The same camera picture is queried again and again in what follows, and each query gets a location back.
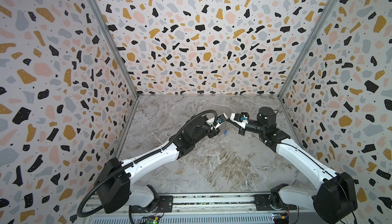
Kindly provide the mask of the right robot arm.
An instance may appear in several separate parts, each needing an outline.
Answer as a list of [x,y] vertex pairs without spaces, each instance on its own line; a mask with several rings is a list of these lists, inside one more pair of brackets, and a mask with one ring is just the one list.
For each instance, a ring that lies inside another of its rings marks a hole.
[[272,208],[303,207],[317,213],[328,224],[342,221],[358,208],[353,178],[327,167],[302,149],[290,135],[277,127],[276,113],[272,108],[261,107],[255,120],[242,112],[231,114],[227,121],[239,129],[240,135],[246,132],[257,134],[264,145],[288,160],[315,188],[309,190],[280,184],[270,191]]

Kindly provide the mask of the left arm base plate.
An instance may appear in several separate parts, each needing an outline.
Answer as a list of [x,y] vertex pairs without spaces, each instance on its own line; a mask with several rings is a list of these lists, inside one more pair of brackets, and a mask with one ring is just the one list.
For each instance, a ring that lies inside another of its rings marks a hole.
[[154,199],[146,207],[131,206],[131,212],[142,213],[142,214],[154,214],[154,213],[170,213],[173,209],[174,197],[172,195],[161,195],[159,199]]

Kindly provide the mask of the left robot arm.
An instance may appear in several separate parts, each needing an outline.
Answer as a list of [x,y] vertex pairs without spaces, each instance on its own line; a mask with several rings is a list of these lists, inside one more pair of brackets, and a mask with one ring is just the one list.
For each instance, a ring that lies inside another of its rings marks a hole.
[[165,144],[156,149],[123,161],[119,161],[118,158],[109,160],[99,174],[96,184],[102,183],[111,173],[127,164],[130,167],[108,179],[96,191],[105,213],[113,213],[124,205],[140,206],[149,211],[154,210],[159,200],[155,189],[150,185],[136,186],[135,182],[149,172],[187,155],[205,137],[212,138],[218,135],[219,127],[226,120],[226,114],[211,119],[206,116],[193,116],[187,121],[185,128],[181,130],[179,135],[172,136]]

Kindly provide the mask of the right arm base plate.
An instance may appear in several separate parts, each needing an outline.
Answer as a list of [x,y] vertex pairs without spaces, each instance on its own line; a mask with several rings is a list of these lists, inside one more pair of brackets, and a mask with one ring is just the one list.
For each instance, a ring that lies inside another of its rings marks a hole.
[[280,197],[276,194],[255,194],[254,195],[254,204],[256,206],[257,211],[292,211],[297,210],[297,206],[295,205],[287,205],[282,202]]

